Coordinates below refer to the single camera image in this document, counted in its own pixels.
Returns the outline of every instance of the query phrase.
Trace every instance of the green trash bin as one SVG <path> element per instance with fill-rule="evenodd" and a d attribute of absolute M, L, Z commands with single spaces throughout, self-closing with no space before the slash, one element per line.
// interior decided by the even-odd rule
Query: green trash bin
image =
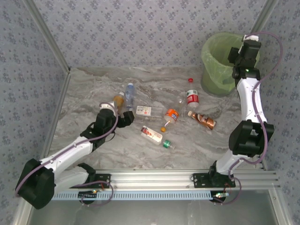
<path fill-rule="evenodd" d="M 233 64 L 229 63 L 227 58 L 231 47 L 241 47 L 242 37 L 238 34 L 218 33 L 211 36 L 203 45 L 201 58 L 204 72 L 201 86 L 207 93 L 223 97 L 234 89 Z"/>

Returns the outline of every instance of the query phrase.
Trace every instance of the gray marble floor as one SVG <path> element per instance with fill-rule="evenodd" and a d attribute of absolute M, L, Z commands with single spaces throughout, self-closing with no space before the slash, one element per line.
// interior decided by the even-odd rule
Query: gray marble floor
<path fill-rule="evenodd" d="M 184 107 L 176 124 L 165 134 L 176 144 L 174 150 L 169 150 L 140 136 L 143 125 L 159 131 L 161 120 L 136 118 L 131 126 L 116 129 L 112 141 L 103 144 L 80 162 L 95 169 L 209 168 L 228 149 L 229 135 L 240 121 L 240 101 L 236 91 L 222 98 L 205 93 L 200 85 L 202 71 L 199 67 L 73 68 L 49 154 L 70 144 L 95 121 L 99 103 L 111 101 L 114 95 L 125 90 L 128 82 L 136 88 L 135 105 L 162 107 L 165 112 L 177 96 L 185 96 L 188 78 L 191 77 L 200 99 L 195 112 L 215 119 L 217 124 L 214 130 L 188 117 L 189 109 Z"/>

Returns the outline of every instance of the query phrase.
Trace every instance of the patterned wallpaper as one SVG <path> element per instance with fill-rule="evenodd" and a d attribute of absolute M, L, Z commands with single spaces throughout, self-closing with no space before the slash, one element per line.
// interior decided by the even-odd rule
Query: patterned wallpaper
<path fill-rule="evenodd" d="M 280 36 L 284 54 L 278 71 L 262 83 L 261 95 L 268 122 L 275 125 L 267 163 L 277 170 L 295 224 L 300 225 L 300 2 L 281 0 L 264 30 Z M 260 70 L 271 71 L 279 57 L 279 45 L 261 35 Z"/>
<path fill-rule="evenodd" d="M 22 0 L 0 1 L 0 224 L 10 224 L 24 163 L 39 158 L 64 72 Z"/>
<path fill-rule="evenodd" d="M 34 0 L 71 67 L 199 65 L 205 40 L 248 33 L 265 0 Z"/>

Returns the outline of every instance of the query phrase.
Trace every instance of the blue patterned wall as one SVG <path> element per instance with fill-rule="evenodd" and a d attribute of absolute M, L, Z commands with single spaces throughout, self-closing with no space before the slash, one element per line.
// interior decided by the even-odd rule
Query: blue patterned wall
<path fill-rule="evenodd" d="M 0 224 L 10 224 L 24 163 L 39 158 L 64 72 L 22 0 L 0 1 Z"/>
<path fill-rule="evenodd" d="M 248 33 L 265 0 L 34 0 L 71 67 L 199 65 L 205 40 Z"/>
<path fill-rule="evenodd" d="M 269 143 L 267 163 L 277 170 L 291 216 L 300 225 L 300 2 L 281 0 L 264 30 L 280 36 L 282 63 L 269 80 L 262 83 L 262 104 L 268 122 L 275 125 Z M 272 37 L 261 35 L 260 70 L 271 71 L 279 57 L 279 45 Z"/>

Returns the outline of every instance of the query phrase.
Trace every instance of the marble surface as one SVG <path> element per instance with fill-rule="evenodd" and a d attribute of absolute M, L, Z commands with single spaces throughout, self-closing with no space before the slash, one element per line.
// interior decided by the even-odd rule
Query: marble surface
<path fill-rule="evenodd" d="M 73 68 L 49 154 L 70 144 L 95 121 L 99 103 L 111 101 L 114 95 L 125 90 L 127 83 L 135 85 L 135 105 L 162 107 L 166 112 L 177 97 L 185 98 L 188 78 L 192 77 L 200 99 L 194 112 L 208 115 L 217 122 L 212 131 L 188 117 L 189 108 L 185 106 L 176 124 L 164 135 L 176 144 L 174 150 L 156 146 L 140 136 L 143 125 L 159 131 L 162 119 L 136 118 L 131 126 L 116 129 L 112 141 L 79 162 L 95 169 L 209 168 L 228 150 L 229 135 L 238 125 L 241 112 L 236 91 L 220 98 L 202 90 L 202 71 L 200 67 Z"/>

